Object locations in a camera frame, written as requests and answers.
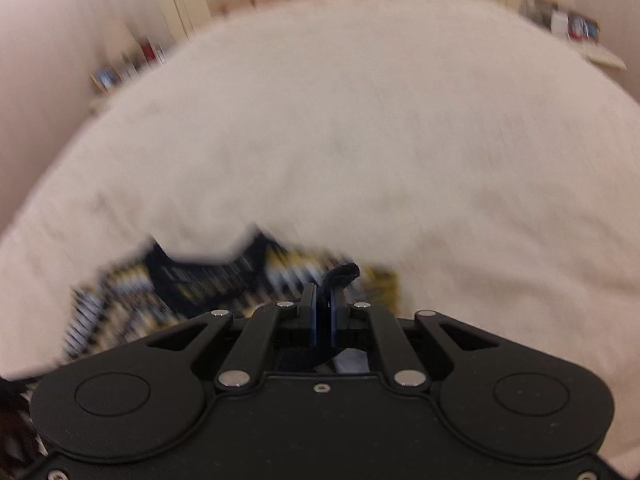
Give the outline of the yellow black white patterned sweater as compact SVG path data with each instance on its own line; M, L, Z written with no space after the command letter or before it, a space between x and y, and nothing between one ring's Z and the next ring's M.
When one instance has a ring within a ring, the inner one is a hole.
M152 243L74 289L63 360L111 350L213 310L248 318L262 304L298 298L306 285L320 284L350 260L282 244L264 232L218 261L179 261Z

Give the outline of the cream floral bedspread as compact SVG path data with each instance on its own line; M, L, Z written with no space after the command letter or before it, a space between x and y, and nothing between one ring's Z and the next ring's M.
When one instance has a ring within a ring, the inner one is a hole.
M486 0L288 0L211 24L87 122L1 240L1 371L61 357L70 290L149 240L250 229L395 269L434 309L612 389L639 470L639 107Z

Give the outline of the left bedside table with items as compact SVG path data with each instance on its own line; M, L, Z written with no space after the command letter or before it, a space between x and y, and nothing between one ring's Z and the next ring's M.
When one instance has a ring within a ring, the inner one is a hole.
M165 63L166 55L160 44L152 44L134 32L121 20L107 21L102 27L104 63L91 75L94 88L102 96L109 96L126 82L133 80L147 68Z

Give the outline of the bedside table with items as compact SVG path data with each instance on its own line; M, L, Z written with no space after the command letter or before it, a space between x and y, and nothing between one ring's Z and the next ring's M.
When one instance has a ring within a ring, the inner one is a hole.
M626 63L600 44L599 23L578 12L576 0L524 0L522 13L601 70L626 72Z
M166 55L160 44L152 44L134 32L121 20L107 21L102 27L104 63L91 75L94 88L102 96L109 96L126 82L133 80L147 68L165 63Z

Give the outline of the right bedside table with items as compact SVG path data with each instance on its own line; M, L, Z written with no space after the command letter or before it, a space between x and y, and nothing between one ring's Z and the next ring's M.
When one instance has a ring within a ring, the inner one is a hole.
M626 63L600 44L599 23L578 12L576 0L524 0L522 13L601 70L626 72Z

